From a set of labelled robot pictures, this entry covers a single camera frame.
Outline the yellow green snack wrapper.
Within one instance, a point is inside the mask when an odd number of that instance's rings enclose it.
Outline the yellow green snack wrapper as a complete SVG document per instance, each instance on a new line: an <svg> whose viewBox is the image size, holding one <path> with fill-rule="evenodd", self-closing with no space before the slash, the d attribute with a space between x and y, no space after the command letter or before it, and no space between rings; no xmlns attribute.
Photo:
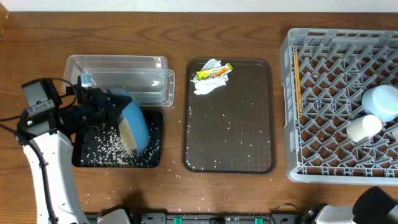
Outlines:
<svg viewBox="0 0 398 224"><path fill-rule="evenodd" d="M226 63L221 67L211 68L208 70L203 70L196 72L196 78L198 81L206 80L209 78L220 77L225 73L228 73L233 70L233 66L230 63Z"/></svg>

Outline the wooden chopstick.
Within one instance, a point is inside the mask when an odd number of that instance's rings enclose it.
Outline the wooden chopstick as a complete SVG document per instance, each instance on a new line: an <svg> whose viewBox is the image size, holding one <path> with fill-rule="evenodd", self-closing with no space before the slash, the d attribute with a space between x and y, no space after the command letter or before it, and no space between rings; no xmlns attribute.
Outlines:
<svg viewBox="0 0 398 224"><path fill-rule="evenodd" d="M296 89L296 100L297 100L297 119L300 119L300 112L302 110L301 105L301 94L300 94L300 73L299 73L299 60L297 49L294 52L294 73L295 73L295 89Z"/></svg>
<svg viewBox="0 0 398 224"><path fill-rule="evenodd" d="M296 89L297 89L297 100L298 100L298 111L302 112L302 95L301 95L301 86L300 86L300 71L299 71L299 58L297 49L295 49L295 76L296 76Z"/></svg>

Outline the white tissue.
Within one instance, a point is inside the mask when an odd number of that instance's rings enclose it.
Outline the white tissue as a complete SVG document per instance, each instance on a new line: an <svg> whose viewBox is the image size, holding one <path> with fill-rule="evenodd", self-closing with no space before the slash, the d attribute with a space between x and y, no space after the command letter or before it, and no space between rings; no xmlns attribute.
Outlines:
<svg viewBox="0 0 398 224"><path fill-rule="evenodd" d="M223 66L221 64L220 60L217 60L215 58L209 59L206 64L202 67L200 71L203 70L208 70L211 68L216 68L216 67L221 67ZM201 80L198 81L196 78L196 72L193 74L193 78L190 80L194 86L195 86L195 91L194 94L196 95L207 95L210 92L212 92L214 89L225 86L226 82L229 80L228 78L228 73L225 73L224 75L220 77L214 77L214 78L209 78L206 80Z"/></svg>

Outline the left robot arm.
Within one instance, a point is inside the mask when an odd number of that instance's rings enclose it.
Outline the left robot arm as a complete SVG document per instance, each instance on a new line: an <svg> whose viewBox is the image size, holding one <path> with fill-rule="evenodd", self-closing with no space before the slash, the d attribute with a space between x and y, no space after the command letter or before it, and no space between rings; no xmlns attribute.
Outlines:
<svg viewBox="0 0 398 224"><path fill-rule="evenodd" d="M111 127L132 101L100 88L70 84L73 101L62 107L53 78L22 85L29 107L17 124L15 137L23 147L34 181L38 223L89 223L72 169L71 136L100 133Z"/></svg>

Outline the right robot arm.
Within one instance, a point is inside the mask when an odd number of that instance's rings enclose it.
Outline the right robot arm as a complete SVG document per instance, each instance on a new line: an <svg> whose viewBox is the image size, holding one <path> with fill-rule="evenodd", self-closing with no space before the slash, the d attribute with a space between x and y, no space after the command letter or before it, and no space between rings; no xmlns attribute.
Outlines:
<svg viewBox="0 0 398 224"><path fill-rule="evenodd" d="M295 223L397 224L397 199L374 186L365 191L354 205L336 207L319 204L296 218Z"/></svg>

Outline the dark blue bowl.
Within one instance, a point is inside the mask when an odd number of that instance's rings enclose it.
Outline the dark blue bowl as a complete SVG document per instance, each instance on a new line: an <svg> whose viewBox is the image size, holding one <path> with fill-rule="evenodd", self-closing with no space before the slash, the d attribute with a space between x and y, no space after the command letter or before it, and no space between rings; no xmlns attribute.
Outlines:
<svg viewBox="0 0 398 224"><path fill-rule="evenodd" d="M131 102L124 107L117 123L124 151L129 156L136 156L149 145L149 130L144 115L129 91L113 88L110 92L131 99Z"/></svg>

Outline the pink white cup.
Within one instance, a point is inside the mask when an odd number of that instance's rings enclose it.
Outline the pink white cup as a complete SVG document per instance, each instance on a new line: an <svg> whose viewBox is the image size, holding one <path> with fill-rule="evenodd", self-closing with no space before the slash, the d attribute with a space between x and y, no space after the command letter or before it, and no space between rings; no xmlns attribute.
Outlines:
<svg viewBox="0 0 398 224"><path fill-rule="evenodd" d="M392 135L396 141L398 141L398 128L392 130Z"/></svg>

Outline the light blue small bowl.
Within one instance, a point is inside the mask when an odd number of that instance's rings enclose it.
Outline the light blue small bowl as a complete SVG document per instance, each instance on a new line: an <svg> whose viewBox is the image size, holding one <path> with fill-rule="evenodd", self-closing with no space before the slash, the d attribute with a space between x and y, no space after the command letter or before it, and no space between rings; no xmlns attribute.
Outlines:
<svg viewBox="0 0 398 224"><path fill-rule="evenodd" d="M397 88L379 85L364 92L361 99L367 114L377 116L382 122L390 122L397 117Z"/></svg>

